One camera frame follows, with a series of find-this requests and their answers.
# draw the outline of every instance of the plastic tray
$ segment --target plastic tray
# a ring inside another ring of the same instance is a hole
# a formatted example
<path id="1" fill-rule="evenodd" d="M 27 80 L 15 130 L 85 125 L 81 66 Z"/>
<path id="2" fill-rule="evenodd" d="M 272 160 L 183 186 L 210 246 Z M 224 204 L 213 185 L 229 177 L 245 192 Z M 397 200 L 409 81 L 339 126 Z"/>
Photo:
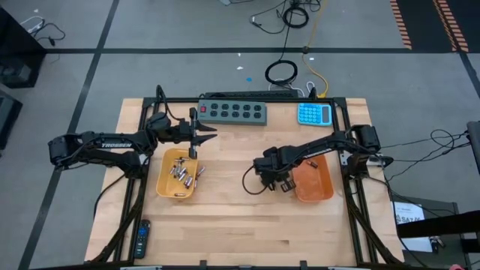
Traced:
<path id="1" fill-rule="evenodd" d="M 187 168 L 187 175 L 182 179 L 182 181 L 179 181 L 178 178 L 173 178 L 173 174 L 170 174 L 170 170 L 172 169 L 173 165 L 177 164 L 175 159 L 179 158 L 188 158 L 188 150 L 171 148 L 165 151 L 165 154 L 163 155 L 162 168 L 157 181 L 158 195 L 162 197 L 184 199 L 191 196 L 191 194 L 194 192 L 198 160 L 190 159 L 184 161 L 182 166 Z M 192 185 L 189 189 L 184 186 L 185 180 L 188 176 L 193 177 Z M 175 194 L 185 194 L 185 196 L 175 196 Z"/>
<path id="2" fill-rule="evenodd" d="M 313 161 L 318 168 L 312 167 L 307 161 Z M 329 165 L 323 154 L 304 160 L 293 169 L 293 181 L 296 184 L 295 193 L 304 203 L 317 203 L 333 196 Z"/>

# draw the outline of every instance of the black remote control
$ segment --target black remote control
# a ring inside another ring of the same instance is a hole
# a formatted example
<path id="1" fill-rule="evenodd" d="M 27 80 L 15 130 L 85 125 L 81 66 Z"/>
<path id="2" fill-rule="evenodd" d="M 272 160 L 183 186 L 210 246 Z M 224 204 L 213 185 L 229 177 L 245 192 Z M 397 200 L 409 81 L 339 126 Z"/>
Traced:
<path id="1" fill-rule="evenodd" d="M 135 254 L 133 257 L 135 259 L 143 259 L 145 256 L 145 250 L 147 249 L 147 239 L 149 238 L 150 232 L 150 221 L 141 220 L 140 226 L 138 228 L 138 233 L 136 234 L 136 244 L 135 244 Z"/>

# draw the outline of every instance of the white paper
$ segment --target white paper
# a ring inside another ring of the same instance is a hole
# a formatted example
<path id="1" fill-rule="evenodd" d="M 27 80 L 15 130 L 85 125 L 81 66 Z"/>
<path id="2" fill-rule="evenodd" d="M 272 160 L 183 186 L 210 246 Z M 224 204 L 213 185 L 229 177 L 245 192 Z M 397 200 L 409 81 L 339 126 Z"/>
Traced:
<path id="1" fill-rule="evenodd" d="M 395 217 L 397 218 L 397 224 L 423 221 L 425 219 L 423 209 L 412 203 L 395 202 L 395 211 L 397 212 L 397 216 Z M 406 247 L 411 251 L 433 252 L 428 237 L 402 238 L 402 240 Z"/>

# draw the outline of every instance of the black metal frame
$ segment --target black metal frame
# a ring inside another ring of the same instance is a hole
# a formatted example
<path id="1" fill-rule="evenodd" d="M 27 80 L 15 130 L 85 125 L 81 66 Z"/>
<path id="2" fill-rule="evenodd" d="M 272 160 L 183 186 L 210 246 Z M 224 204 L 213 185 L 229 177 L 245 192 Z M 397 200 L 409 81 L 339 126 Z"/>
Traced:
<path id="1" fill-rule="evenodd" d="M 350 118 L 348 115 L 347 110 L 347 101 L 345 97 L 333 97 L 333 98 L 317 98 L 316 95 L 311 94 L 308 98 L 281 98 L 281 97 L 243 97 L 243 98 L 230 98 L 230 97 L 216 97 L 212 98 L 215 100 L 223 99 L 223 100 L 241 100 L 241 101 L 262 101 L 266 103 L 324 103 L 329 104 L 332 110 L 335 112 L 333 113 L 333 121 L 332 125 L 335 131 L 340 130 L 340 124 L 338 120 L 338 114 L 336 108 L 340 108 L 342 113 L 342 120 L 345 126 L 345 129 L 350 128 Z M 167 98 L 168 103 L 198 103 L 200 98 L 198 97 L 174 97 L 174 98 Z M 143 129 L 146 123 L 146 119 L 148 117 L 148 111 L 151 107 L 153 107 L 154 113 L 158 112 L 159 107 L 161 105 L 161 101 L 159 101 L 156 97 L 145 97 L 143 98 L 142 102 L 142 112 L 139 121 L 139 130 Z M 358 206 L 355 204 L 353 200 L 352 190 L 350 187 L 350 176 L 346 175 L 344 172 L 345 165 L 342 164 L 341 160 L 341 153 L 338 152 L 338 158 L 340 161 L 340 168 L 341 174 L 343 179 L 343 192 L 347 204 L 347 208 L 349 208 L 348 218 L 349 218 L 349 225 L 350 225 L 350 232 L 352 236 L 352 245 L 353 250 L 355 252 L 355 261 L 356 267 L 368 267 L 370 269 L 426 269 L 426 268 L 413 268 L 409 267 L 408 265 L 398 265 L 398 264 L 381 264 L 378 262 L 377 258 L 377 248 L 379 251 L 383 246 L 380 239 L 377 237 L 375 232 L 370 228 L 370 220 L 368 215 L 368 206 L 367 201 L 365 198 L 365 192 L 363 189 L 362 181 L 355 181 L 355 186 L 357 190 L 358 196 Z M 131 207 L 132 196 L 134 192 L 134 183 L 136 179 L 128 179 L 127 183 L 127 190 L 125 193 L 124 198 L 124 205 L 121 212 L 121 223 L 120 227 L 118 228 L 115 235 L 109 242 L 110 248 L 107 250 L 103 250 L 102 253 L 93 259 L 91 262 L 87 262 L 84 265 L 69 265 L 69 266 L 62 266 L 57 268 L 48 268 L 48 269 L 119 269 L 120 267 L 125 266 L 134 266 L 134 245 L 135 245 L 135 237 L 132 237 L 130 240 L 130 248 L 128 251 L 127 260 L 121 260 L 122 258 L 122 249 L 124 244 L 124 237 L 125 232 L 130 226 L 131 222 L 133 221 L 133 230 L 132 236 L 134 236 L 134 232 L 138 230 L 138 226 L 140 225 L 140 220 L 142 217 L 142 210 L 143 210 L 143 199 L 145 197 L 146 191 L 146 182 L 148 178 L 149 172 L 149 165 L 148 162 L 146 165 L 143 166 L 144 173 L 142 178 L 140 178 L 140 185 L 139 190 L 136 198 L 136 202 Z M 370 262 L 365 262 L 363 260 L 362 255 L 362 246 L 360 245 L 360 238 L 359 238 L 359 231 L 357 222 L 361 224 L 361 227 L 365 230 L 366 240 L 367 240 L 367 249 L 369 254 Z M 113 254 L 113 261 L 107 262 L 111 254 Z M 209 266 L 209 269 L 237 269 L 240 268 L 239 266 Z M 251 269 L 262 269 L 262 270 L 269 270 L 269 269 L 327 269 L 327 267 L 307 267 L 307 262 L 300 261 L 299 267 L 268 267 L 268 266 L 249 266 Z M 162 265 L 162 269 L 192 269 L 192 270 L 203 270 L 207 269 L 206 261 L 201 261 L 198 266 L 191 266 L 191 265 Z"/>

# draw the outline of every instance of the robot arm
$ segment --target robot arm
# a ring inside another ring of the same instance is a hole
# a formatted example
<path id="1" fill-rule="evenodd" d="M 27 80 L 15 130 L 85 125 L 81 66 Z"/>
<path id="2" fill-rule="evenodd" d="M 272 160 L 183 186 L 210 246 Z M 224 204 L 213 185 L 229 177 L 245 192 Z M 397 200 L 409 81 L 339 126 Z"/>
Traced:
<path id="1" fill-rule="evenodd" d="M 349 133 L 355 133 L 355 139 Z M 349 131 L 336 131 L 330 136 L 305 143 L 300 146 L 272 147 L 263 152 L 263 157 L 253 160 L 255 173 L 260 175 L 262 184 L 271 191 L 275 189 L 275 182 L 283 182 L 280 186 L 283 192 L 295 188 L 295 183 L 288 180 L 289 171 L 302 163 L 304 159 L 323 155 L 332 151 L 348 151 L 347 169 L 356 174 L 356 170 L 365 171 L 370 155 L 380 150 L 375 127 L 369 125 L 353 126 Z"/>
<path id="2" fill-rule="evenodd" d="M 197 131 L 216 131 L 206 127 L 197 120 L 197 110 L 190 108 L 190 120 L 179 119 L 176 126 L 171 126 L 167 114 L 158 112 L 147 122 L 144 130 L 132 134 L 125 133 L 85 133 L 65 134 L 48 143 L 50 162 L 58 168 L 68 168 L 78 162 L 100 164 L 107 167 L 117 166 L 127 177 L 139 177 L 142 162 L 140 155 L 150 156 L 160 143 L 190 142 L 189 156 L 197 158 L 196 147 L 216 134 L 197 136 Z M 133 149 L 123 154 L 102 149 Z"/>

